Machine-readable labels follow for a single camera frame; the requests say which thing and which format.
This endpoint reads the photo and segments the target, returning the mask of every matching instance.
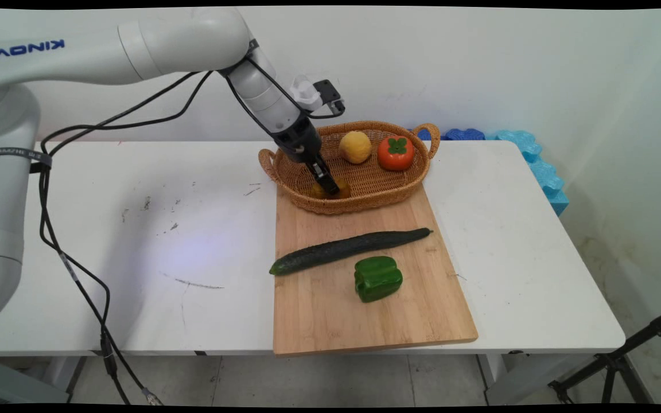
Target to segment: wooden cutting board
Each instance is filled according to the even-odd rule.
[[[422,186],[406,201],[341,215],[300,209],[278,188],[277,258],[363,233],[422,227],[433,233],[404,246],[276,276],[275,355],[383,350],[478,337]],[[354,290],[354,264],[379,255],[396,260],[402,287],[391,296],[362,303]]]

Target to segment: orange persimmon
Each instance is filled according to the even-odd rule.
[[[379,143],[377,157],[386,170],[406,170],[412,166],[415,148],[404,136],[389,136]]]

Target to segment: wicker basket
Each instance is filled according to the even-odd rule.
[[[430,131],[430,150],[417,138],[422,129]],[[366,161],[354,165],[341,158],[338,149],[341,138],[350,131],[362,131],[372,141],[372,154]],[[440,131],[432,123],[417,126],[411,133],[407,129],[385,122],[352,122],[341,125],[323,126],[318,128],[322,139],[320,154],[330,168],[333,178],[342,177],[351,187],[351,197],[346,199],[315,199],[310,198],[310,188],[315,182],[307,167],[288,159],[284,152],[262,149],[259,152],[259,163],[267,175],[285,190],[293,204],[319,214],[341,214],[342,212],[361,211],[382,207],[395,202],[404,201],[414,193],[422,183],[430,168],[430,160],[435,156],[440,145]],[[412,166],[403,172],[384,170],[377,161],[377,148],[382,139],[387,136],[404,136],[415,147],[415,157]]]

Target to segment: black tripod stand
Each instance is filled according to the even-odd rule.
[[[573,374],[565,381],[561,383],[558,381],[553,381],[548,384],[548,386],[553,388],[554,391],[558,393],[558,399],[561,401],[561,403],[572,403],[573,401],[567,395],[567,391],[579,384],[581,381],[584,381],[585,379],[606,368],[606,383],[604,384],[604,392],[603,397],[601,397],[601,403],[611,403],[611,392],[613,390],[613,381],[616,378],[616,372],[621,373],[621,377],[627,384],[629,392],[632,393],[634,402],[649,403],[650,400],[644,392],[644,389],[642,389],[640,386],[634,371],[632,371],[632,368],[630,368],[629,364],[627,363],[627,359],[625,359],[624,356],[626,356],[629,351],[634,350],[654,336],[661,337],[661,316],[651,321],[648,326],[632,335],[632,337],[629,337],[624,345],[621,346],[621,348],[618,348],[608,354],[597,354],[596,360],[593,363],[590,363],[584,368],[580,369],[577,373]]]

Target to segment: cucumber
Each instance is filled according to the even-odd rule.
[[[364,252],[402,246],[430,235],[428,228],[412,231],[370,232],[345,240],[310,246],[283,256],[270,268],[272,275],[287,275],[320,264],[338,261]]]

